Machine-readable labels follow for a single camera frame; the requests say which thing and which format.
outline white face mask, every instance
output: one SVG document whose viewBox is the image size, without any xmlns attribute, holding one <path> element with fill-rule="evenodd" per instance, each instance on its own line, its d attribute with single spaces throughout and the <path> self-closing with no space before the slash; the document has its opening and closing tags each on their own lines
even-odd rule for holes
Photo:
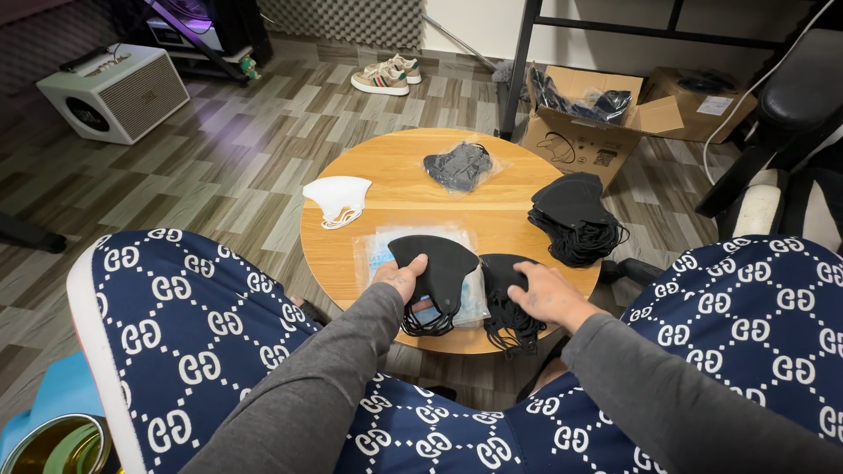
<svg viewBox="0 0 843 474">
<path fill-rule="evenodd" d="M 355 176 L 329 176 L 307 184 L 302 193 L 322 209 L 322 227 L 339 229 L 363 212 L 366 190 L 371 185 L 372 181 Z"/>
</svg>

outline gray long-sleeve shirt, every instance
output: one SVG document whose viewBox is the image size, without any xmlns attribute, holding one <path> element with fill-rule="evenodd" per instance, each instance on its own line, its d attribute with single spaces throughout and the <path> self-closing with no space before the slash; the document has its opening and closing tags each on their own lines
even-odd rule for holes
<svg viewBox="0 0 843 474">
<path fill-rule="evenodd" d="M 403 304 L 366 290 L 267 375 L 182 474 L 330 474 L 365 385 L 398 333 Z M 671 474 L 843 472 L 843 450 L 708 378 L 604 314 L 562 352 L 583 389 Z"/>
</svg>

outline wooden tabletop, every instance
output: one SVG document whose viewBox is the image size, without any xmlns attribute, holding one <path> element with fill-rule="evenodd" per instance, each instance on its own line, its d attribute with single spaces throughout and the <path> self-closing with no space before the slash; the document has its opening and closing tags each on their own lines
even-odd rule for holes
<svg viewBox="0 0 843 474">
<path fill-rule="evenodd" d="M 453 149 L 460 140 L 479 137 L 492 157 L 509 166 L 459 199 L 451 197 L 427 176 L 420 163 L 429 154 Z M 340 155 L 319 175 L 359 176 L 372 181 L 366 208 L 351 224 L 334 230 L 321 227 L 319 205 L 307 199 L 302 209 L 302 247 L 310 270 L 322 289 L 346 310 L 360 295 L 355 278 L 356 238 L 375 233 L 383 225 L 459 224 L 474 232 L 477 254 L 508 253 L 532 258 L 559 268 L 587 298 L 600 271 L 600 262 L 588 268 L 569 268 L 550 256 L 550 241 L 527 220 L 536 191 L 560 176 L 559 171 L 532 152 L 489 135 L 450 128 L 419 128 L 390 133 L 360 143 Z M 542 331 L 547 336 L 558 326 Z M 441 337 L 395 338 L 409 346 L 442 353 L 493 353 L 499 349 L 486 331 L 455 329 Z"/>
</svg>

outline white cable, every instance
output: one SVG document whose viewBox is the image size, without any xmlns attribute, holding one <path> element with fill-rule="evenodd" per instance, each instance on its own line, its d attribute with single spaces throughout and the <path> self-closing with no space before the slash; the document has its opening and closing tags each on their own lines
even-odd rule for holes
<svg viewBox="0 0 843 474">
<path fill-rule="evenodd" d="M 734 109 L 732 109 L 732 113 L 731 113 L 731 114 L 729 114 L 729 116 L 728 116 L 728 117 L 726 117 L 726 120 L 724 120 L 724 121 L 723 121 L 723 123 L 722 123 L 722 124 L 720 124 L 720 126 L 717 128 L 717 130 L 715 130 L 715 131 L 714 131 L 714 133 L 712 133 L 712 134 L 711 134 L 711 136 L 710 136 L 710 137 L 706 140 L 706 144 L 702 146 L 702 167 L 703 167 L 703 169 L 706 171 L 706 177 L 708 178 L 709 182 L 711 182 L 711 185 L 712 185 L 712 186 L 714 186 L 714 178 L 712 178 L 712 177 L 711 177 L 711 171 L 708 169 L 708 144 L 709 144 L 709 143 L 711 143 L 711 140 L 714 138 L 714 136 L 715 136 L 715 135 L 717 135 L 717 134 L 718 134 L 718 133 L 719 133 L 719 132 L 723 129 L 723 127 L 725 127 L 725 126 L 726 126 L 726 124 L 727 124 L 730 120 L 732 120 L 732 117 L 735 115 L 735 112 L 737 112 L 737 111 L 738 111 L 738 108 L 740 107 L 740 105 L 741 105 L 741 104 L 743 104 L 744 99 L 746 99 L 746 96 L 747 96 L 747 95 L 749 95 L 749 93 L 751 93 L 751 92 L 752 92 L 752 91 L 753 91 L 756 87 L 758 87 L 758 84 L 763 83 L 765 80 L 767 80 L 767 78 L 768 78 L 768 77 L 769 77 L 769 76 L 770 76 L 770 75 L 771 75 L 771 74 L 772 74 L 772 73 L 773 73 L 776 69 L 778 69 L 778 68 L 779 68 L 779 66 L 781 65 L 781 63 L 782 63 L 782 62 L 784 62 L 784 60 L 785 60 L 785 58 L 787 57 L 787 55 L 789 55 L 789 54 L 790 54 L 790 51 L 793 51 L 793 47 L 794 47 L 794 46 L 796 46 L 796 44 L 799 42 L 799 40 L 801 40 L 801 39 L 802 39 L 802 37 L 805 35 L 805 33 L 808 33 L 808 30 L 810 30 L 810 29 L 811 29 L 811 26 L 813 26 L 813 23 L 814 23 L 815 21 L 817 21 L 817 19 L 819 18 L 819 16 L 820 16 L 821 14 L 823 14 L 823 12 L 824 12 L 824 11 L 825 11 L 828 7 L 830 7 L 830 6 L 831 6 L 831 4 L 832 4 L 832 3 L 834 3 L 835 1 L 836 1 L 836 0 L 830 0 L 828 3 L 826 3 L 826 4 L 825 4 L 825 5 L 824 5 L 824 6 L 823 6 L 823 7 L 822 7 L 822 8 L 821 8 L 818 12 L 817 12 L 817 14 L 815 14 L 815 15 L 813 16 L 813 18 L 811 19 L 811 21 L 809 21 L 809 22 L 808 22 L 808 26 L 806 26 L 806 27 L 805 27 L 805 29 L 804 29 L 804 30 L 802 30 L 802 33 L 800 33 L 800 34 L 799 34 L 799 36 L 798 36 L 798 37 L 797 37 L 797 39 L 793 42 L 793 44 L 791 45 L 790 49 L 789 49 L 789 50 L 787 50 L 787 52 L 785 53 L 785 55 L 784 55 L 783 57 L 781 57 L 781 60 L 780 60 L 780 61 L 779 61 L 779 62 L 778 62 L 775 66 L 773 66 L 773 68 L 772 68 L 770 71 L 768 71 L 768 72 L 767 72 L 767 74 L 765 74 L 763 78 L 759 79 L 757 83 L 752 84 L 752 87 L 750 87 L 750 88 L 749 88 L 749 90 L 747 90 L 747 91 L 744 93 L 744 95 L 743 95 L 743 96 L 740 98 L 740 100 L 738 101 L 738 104 L 737 104 L 737 105 L 735 105 L 735 108 L 734 108 Z"/>
</svg>

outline tattooed hand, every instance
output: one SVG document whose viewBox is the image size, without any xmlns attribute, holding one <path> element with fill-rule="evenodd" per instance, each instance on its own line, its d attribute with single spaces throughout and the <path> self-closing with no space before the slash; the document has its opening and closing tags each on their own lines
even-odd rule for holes
<svg viewBox="0 0 843 474">
<path fill-rule="evenodd" d="M 389 283 L 398 290 L 404 304 L 407 304 L 416 289 L 416 277 L 424 273 L 425 268 L 427 268 L 427 256 L 425 254 L 420 254 L 410 262 L 410 265 L 404 268 L 398 268 L 395 261 L 387 261 L 378 267 L 372 283 Z M 413 310 L 423 310 L 431 306 L 430 299 L 426 299 L 413 305 Z"/>
<path fill-rule="evenodd" d="M 590 315 L 605 312 L 586 301 L 555 268 L 530 261 L 516 263 L 513 268 L 527 277 L 529 291 L 513 285 L 507 291 L 509 298 L 537 320 L 564 326 L 573 334 Z"/>
</svg>

